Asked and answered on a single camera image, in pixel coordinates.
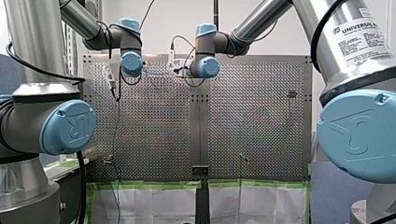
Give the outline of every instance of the robotic arm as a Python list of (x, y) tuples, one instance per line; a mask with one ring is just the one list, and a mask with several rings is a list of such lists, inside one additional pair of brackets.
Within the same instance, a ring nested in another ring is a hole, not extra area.
[(324, 152), (350, 175), (396, 184), (396, 93), (365, 89), (395, 78), (396, 60), (363, 0), (264, 0), (230, 35), (202, 24), (189, 75), (216, 77), (216, 53), (246, 54), (293, 6), (311, 43), (313, 64), (326, 82), (318, 122)]
[(84, 79), (66, 74), (61, 11), (88, 49), (120, 49), (121, 71), (131, 77), (143, 67), (139, 22), (104, 30), (75, 0), (4, 1), (21, 85), (0, 97), (0, 223), (60, 223), (59, 185), (48, 181), (38, 154), (80, 152), (95, 126), (93, 109), (79, 100)]

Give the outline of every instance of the wire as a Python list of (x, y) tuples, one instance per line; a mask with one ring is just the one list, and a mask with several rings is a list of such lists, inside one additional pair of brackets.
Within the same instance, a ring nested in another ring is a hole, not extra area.
[(251, 43), (258, 42), (258, 41), (264, 40), (268, 35), (270, 35), (275, 30), (276, 25), (277, 25), (277, 21), (274, 22), (273, 27), (271, 28), (271, 30), (267, 34), (265, 34), (264, 36), (262, 36), (260, 38), (257, 38), (257, 39), (242, 39), (242, 38), (239, 38), (236, 35), (234, 37), (236, 39), (238, 39), (239, 41), (241, 41), (241, 42), (251, 42)]
[(85, 163), (84, 158), (82, 157), (82, 152), (77, 152), (78, 164), (79, 164), (79, 173), (81, 175), (81, 192), (80, 192), (80, 210), (79, 210), (79, 218), (78, 224), (84, 224), (85, 219), (85, 209), (87, 206), (87, 176), (85, 173)]
[(76, 85), (78, 85), (78, 84), (83, 83), (83, 82), (86, 81), (86, 79), (83, 78), (83, 77), (65, 77), (65, 76), (62, 76), (62, 75), (54, 74), (54, 73), (51, 73), (51, 72), (47, 72), (47, 71), (45, 71), (45, 70), (42, 70), (42, 69), (40, 69), (40, 68), (37, 68), (37, 67), (35, 67), (35, 66), (29, 64), (28, 62), (24, 61), (24, 60), (23, 60), (22, 58), (20, 58), (18, 55), (12, 53), (11, 48), (12, 48), (12, 42), (9, 42), (9, 44), (8, 44), (7, 47), (6, 47), (6, 51), (7, 51), (7, 54), (9, 55), (9, 57), (11, 57), (11, 58), (12, 58), (14, 61), (16, 61), (17, 63), (20, 63), (20, 64), (22, 64), (23, 66), (26, 66), (26, 67), (28, 67), (28, 68), (30, 68), (30, 69), (36, 71), (37, 73), (41, 73), (41, 74), (44, 74), (44, 75), (49, 76), (49, 77), (57, 77), (57, 78), (65, 79), (65, 80), (73, 80), (73, 81), (76, 81), (75, 83), (72, 84), (73, 86), (76, 86)]
[(111, 59), (112, 51), (113, 51), (113, 34), (111, 34), (110, 28), (102, 21), (97, 21), (97, 23), (105, 26), (105, 42), (108, 46), (108, 59)]
[(236, 56), (236, 46), (235, 46), (235, 43), (231, 40), (230, 35), (225, 34), (225, 33), (223, 33), (223, 32), (219, 32), (219, 33), (225, 35), (225, 36), (227, 37), (228, 43), (231, 43), (231, 46), (233, 46), (233, 54), (232, 54), (232, 55), (226, 54), (226, 55), (227, 55), (227, 58), (233, 59), (233, 58)]
[(394, 213), (394, 214), (392, 214), (392, 215), (389, 215), (389, 216), (387, 216), (387, 217), (380, 218), (379, 220), (374, 221), (374, 222), (372, 222), (372, 223), (370, 223), (370, 224), (383, 224), (383, 223), (392, 221), (392, 220), (394, 220), (394, 219), (396, 219), (396, 213)]
[(318, 23), (317, 29), (314, 32), (314, 35), (312, 36), (312, 42), (311, 42), (311, 58), (312, 58), (312, 63), (314, 64), (315, 68), (320, 72), (319, 65), (318, 65), (318, 55), (317, 55), (317, 50), (318, 50), (318, 43), (320, 36), (323, 32), (324, 26), (327, 24), (327, 21), (329, 21), (330, 17), (332, 14), (337, 10), (341, 5), (343, 5), (347, 0), (336, 0), (330, 7), (329, 10), (324, 14), (320, 22)]
[(184, 36), (182, 36), (182, 35), (175, 35), (175, 36), (173, 37), (173, 39), (172, 39), (172, 46), (175, 44), (175, 40), (176, 40), (177, 38), (180, 38), (180, 39), (186, 41), (186, 43), (188, 43), (188, 44), (190, 45), (190, 47), (194, 48), (194, 45), (193, 45), (186, 37), (184, 37)]
[[(121, 111), (120, 111), (120, 100), (117, 101), (117, 108), (118, 108), (118, 113), (117, 113), (116, 128), (114, 130), (113, 138), (111, 140), (111, 153), (113, 154), (113, 157), (115, 157), (115, 154), (116, 154), (116, 137), (117, 137), (117, 133), (118, 133), (119, 128), (120, 128), (120, 113), (121, 113)], [(113, 196), (114, 196), (114, 200), (116, 201), (117, 209), (118, 209), (118, 212), (119, 212), (117, 223), (120, 224), (120, 181), (121, 181), (121, 178), (120, 178), (120, 170), (118, 169), (117, 164), (114, 163), (113, 166), (114, 166), (114, 170), (116, 171), (117, 179), (119, 180), (118, 183), (117, 183), (117, 194), (118, 194), (118, 197), (116, 197), (116, 193), (115, 193), (115, 190), (113, 188), (113, 184), (110, 184), (110, 186), (111, 186), (111, 189), (112, 189), (112, 192), (113, 192)]]
[(134, 33), (132, 30), (127, 29), (127, 28), (125, 28), (125, 27), (123, 27), (123, 26), (121, 26), (121, 25), (118, 25), (118, 24), (110, 24), (109, 27), (110, 27), (110, 28), (111, 28), (111, 27), (117, 27), (117, 28), (119, 28), (119, 29), (121, 29), (121, 30), (127, 32), (128, 34), (134, 36), (134, 38), (136, 38), (136, 39), (139, 41), (140, 45), (143, 46), (143, 42), (142, 42), (142, 40), (140, 39), (139, 35), (137, 35), (136, 33)]
[(135, 86), (135, 85), (139, 84), (139, 82), (142, 80), (142, 74), (140, 74), (139, 77), (137, 78), (137, 81), (136, 81), (136, 82), (133, 82), (133, 83), (128, 82), (128, 81), (125, 79), (124, 75), (122, 74), (121, 67), (120, 67), (119, 73), (120, 73), (120, 77), (122, 78), (122, 81), (123, 81), (125, 84), (127, 84), (128, 86)]
[(190, 53), (187, 55), (187, 58), (186, 58), (186, 60), (184, 61), (184, 64), (183, 64), (183, 78), (184, 78), (184, 82), (189, 86), (189, 87), (192, 87), (192, 88), (198, 88), (198, 87), (200, 87), (200, 86), (202, 86), (202, 84), (204, 84), (204, 82), (205, 82), (205, 79), (203, 78), (202, 79), (202, 81), (197, 85), (197, 86), (195, 86), (195, 84), (194, 84), (194, 81), (191, 79), (191, 82), (192, 82), (192, 85), (187, 81), (187, 78), (186, 78), (186, 65), (187, 65), (187, 60), (190, 58), (190, 56), (192, 55), (192, 53), (195, 51), (195, 47), (194, 48), (192, 48), (192, 50), (190, 51)]
[(63, 3), (63, 4), (60, 6), (60, 9), (62, 9), (62, 8), (64, 8), (65, 6), (69, 5), (69, 3), (70, 3), (71, 1), (72, 1), (72, 0), (68, 0), (67, 2)]
[(143, 20), (142, 20), (142, 24), (140, 25), (140, 30), (142, 30), (143, 24), (145, 23), (146, 18), (148, 17), (149, 11), (151, 10), (151, 7), (152, 7), (152, 5), (154, 4), (154, 2), (155, 2), (155, 0), (152, 0), (151, 3), (150, 3), (149, 6), (148, 6), (148, 10), (146, 11), (146, 15), (145, 15), (145, 17), (144, 17)]

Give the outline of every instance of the cable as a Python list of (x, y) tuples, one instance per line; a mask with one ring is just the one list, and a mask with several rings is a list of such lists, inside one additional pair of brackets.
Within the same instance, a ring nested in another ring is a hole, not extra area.
[(82, 157), (82, 152), (77, 152), (78, 164), (79, 164), (79, 173), (81, 176), (81, 192), (80, 192), (80, 204), (81, 207), (79, 209), (79, 217), (78, 224), (84, 224), (85, 219), (85, 209), (87, 206), (87, 176), (85, 173), (85, 163), (84, 158)]
[(314, 35), (312, 36), (312, 42), (311, 42), (311, 58), (312, 58), (312, 63), (314, 64), (315, 68), (320, 72), (319, 65), (318, 65), (318, 55), (317, 55), (317, 49), (318, 49), (318, 42), (320, 39), (320, 36), (323, 32), (323, 28), (326, 25), (326, 23), (329, 21), (330, 17), (332, 14), (337, 10), (342, 4), (344, 4), (347, 0), (336, 0), (329, 8), (329, 10), (324, 14), (323, 18), (320, 20), (318, 23), (317, 29), (314, 32)]
[(171, 44), (171, 49), (172, 49), (172, 50), (175, 50), (175, 40), (176, 40), (177, 38), (180, 38), (180, 39), (186, 41), (186, 43), (188, 43), (188, 44), (190, 45), (190, 47), (194, 48), (194, 45), (193, 45), (186, 37), (184, 37), (184, 36), (182, 36), (182, 35), (175, 35), (175, 36), (173, 37), (173, 39), (172, 39), (172, 44)]
[(60, 6), (60, 9), (62, 9), (62, 8), (64, 8), (65, 6), (69, 5), (69, 3), (70, 3), (71, 1), (72, 1), (72, 0), (68, 0), (67, 2), (63, 3), (63, 4)]
[(23, 59), (21, 59), (18, 55), (12, 53), (11, 48), (12, 48), (12, 42), (9, 42), (9, 44), (6, 47), (6, 51), (7, 51), (7, 54), (9, 55), (9, 57), (11, 57), (17, 63), (20, 63), (23, 66), (26, 66), (26, 67), (36, 71), (37, 73), (41, 73), (41, 74), (49, 76), (49, 77), (57, 77), (57, 78), (65, 79), (65, 80), (76, 81), (75, 83), (72, 84), (73, 86), (76, 86), (76, 85), (86, 81), (86, 79), (83, 78), (83, 77), (65, 77), (65, 76), (62, 76), (62, 75), (54, 74), (54, 73), (51, 73), (51, 72), (44, 71), (44, 70), (42, 70), (40, 68), (37, 68), (37, 67), (29, 64), (28, 62), (24, 61)]
[(396, 213), (394, 213), (392, 215), (389, 215), (387, 217), (380, 218), (379, 220), (374, 221), (374, 222), (372, 222), (370, 224), (383, 224), (383, 223), (392, 221), (393, 219), (396, 219)]
[(189, 86), (189, 87), (192, 87), (192, 88), (198, 88), (198, 87), (200, 87), (200, 86), (202, 86), (202, 84), (204, 84), (204, 82), (205, 82), (205, 79), (203, 78), (202, 79), (202, 81), (201, 81), (201, 83), (199, 83), (197, 86), (195, 86), (195, 84), (194, 84), (194, 82), (191, 80), (191, 82), (192, 82), (192, 84), (193, 85), (191, 85), (188, 81), (187, 81), (187, 78), (186, 78), (186, 65), (187, 65), (187, 60), (190, 58), (190, 56), (192, 55), (192, 53), (195, 51), (195, 47), (194, 48), (192, 48), (192, 50), (190, 51), (190, 53), (189, 53), (189, 55), (187, 55), (187, 58), (186, 58), (186, 60), (184, 61), (184, 64), (183, 64), (183, 78), (184, 78), (184, 82)]
[(262, 36), (260, 38), (257, 38), (257, 39), (242, 39), (242, 38), (239, 38), (236, 35), (234, 37), (236, 39), (238, 39), (239, 41), (241, 41), (241, 42), (251, 42), (251, 43), (258, 42), (258, 41), (264, 40), (268, 35), (270, 35), (275, 30), (276, 25), (277, 25), (277, 21), (274, 22), (273, 27), (271, 28), (271, 30), (266, 35), (264, 35), (264, 36)]
[(113, 34), (111, 34), (110, 28), (102, 21), (97, 21), (97, 23), (105, 26), (105, 42), (108, 46), (108, 59), (111, 59), (112, 51), (113, 51)]
[(229, 44), (229, 43), (231, 43), (231, 46), (233, 46), (233, 54), (232, 54), (232, 55), (226, 54), (226, 55), (227, 55), (227, 58), (233, 59), (233, 58), (236, 56), (236, 46), (235, 46), (235, 43), (231, 40), (230, 35), (225, 34), (225, 33), (223, 33), (223, 32), (219, 32), (219, 33), (221, 33), (221, 34), (223, 34), (223, 35), (225, 35), (225, 36), (227, 37), (227, 41), (228, 41), (228, 43), (227, 43), (227, 49), (228, 49), (228, 44)]
[(145, 17), (144, 17), (143, 20), (142, 20), (142, 24), (140, 25), (140, 30), (142, 30), (143, 24), (145, 23), (146, 18), (148, 17), (149, 11), (151, 10), (151, 7), (152, 7), (152, 5), (154, 4), (154, 2), (155, 2), (155, 0), (152, 0), (151, 3), (150, 3), (149, 6), (148, 6), (148, 10), (146, 11), (146, 15), (145, 15)]
[(124, 75), (122, 74), (121, 67), (120, 67), (119, 73), (120, 73), (120, 77), (122, 78), (122, 81), (123, 81), (125, 84), (127, 84), (128, 86), (135, 86), (135, 85), (139, 84), (139, 82), (142, 80), (142, 74), (140, 74), (139, 77), (137, 78), (137, 81), (136, 81), (136, 82), (133, 82), (133, 83), (128, 82), (128, 81), (125, 79)]
[(134, 36), (134, 38), (136, 38), (136, 39), (139, 41), (140, 45), (143, 46), (143, 42), (142, 42), (142, 40), (140, 39), (140, 37), (139, 37), (136, 33), (134, 33), (132, 30), (127, 29), (127, 28), (125, 28), (125, 27), (123, 27), (123, 26), (121, 26), (121, 25), (118, 25), (118, 24), (110, 24), (109, 27), (110, 27), (110, 28), (111, 28), (111, 27), (117, 27), (117, 28), (119, 28), (119, 29), (121, 29), (121, 30), (123, 30), (123, 31), (125, 31), (125, 32), (128, 32), (128, 34)]

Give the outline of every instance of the blue joint cap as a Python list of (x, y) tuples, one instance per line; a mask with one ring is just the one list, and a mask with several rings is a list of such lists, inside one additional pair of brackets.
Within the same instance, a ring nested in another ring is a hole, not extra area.
[(11, 95), (11, 94), (3, 94), (3, 95), (0, 95), (0, 103), (2, 103), (3, 101), (9, 100), (9, 99), (11, 99), (11, 98), (12, 98), (12, 95)]
[(140, 23), (137, 20), (131, 18), (122, 18), (119, 20), (119, 25), (140, 34)]
[(216, 77), (219, 72), (219, 61), (214, 57), (205, 57), (198, 62), (198, 73), (202, 78)]
[(197, 27), (196, 37), (210, 35), (218, 31), (218, 27), (212, 23), (203, 23)]
[(131, 77), (138, 77), (142, 73), (143, 60), (133, 51), (126, 52), (121, 57), (122, 71)]
[(332, 99), (318, 121), (328, 158), (359, 179), (396, 184), (396, 93), (357, 90)]
[(71, 100), (54, 109), (41, 128), (40, 146), (50, 155), (81, 151), (91, 140), (95, 115), (90, 105)]

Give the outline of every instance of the perforated metal panel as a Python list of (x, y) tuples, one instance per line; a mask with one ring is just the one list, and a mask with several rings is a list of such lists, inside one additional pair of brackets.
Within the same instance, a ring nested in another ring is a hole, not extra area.
[[(108, 59), (106, 55), (90, 55), (85, 60), (86, 73), (92, 76), (87, 89), (92, 93), (84, 94), (92, 97), (97, 117), (93, 140), (96, 160), (90, 165), (92, 181), (119, 177), (191, 179), (189, 89), (182, 80), (166, 74), (166, 58), (148, 62), (138, 85), (122, 86), (120, 127), (114, 151), (112, 138), (118, 108), (103, 74)], [(110, 154), (114, 155), (115, 166), (102, 160)]]
[[(307, 177), (312, 99), (308, 58), (219, 57), (219, 77), (199, 89), (168, 75), (166, 59), (146, 57), (142, 82), (123, 86), (113, 151), (118, 110), (102, 70), (108, 58), (84, 58), (89, 79), (84, 98), (97, 116), (92, 181), (191, 179), (193, 165), (208, 165), (209, 178)], [(117, 172), (103, 163), (110, 154)]]
[(311, 77), (312, 66), (301, 56), (222, 63), (210, 85), (209, 177), (304, 179)]

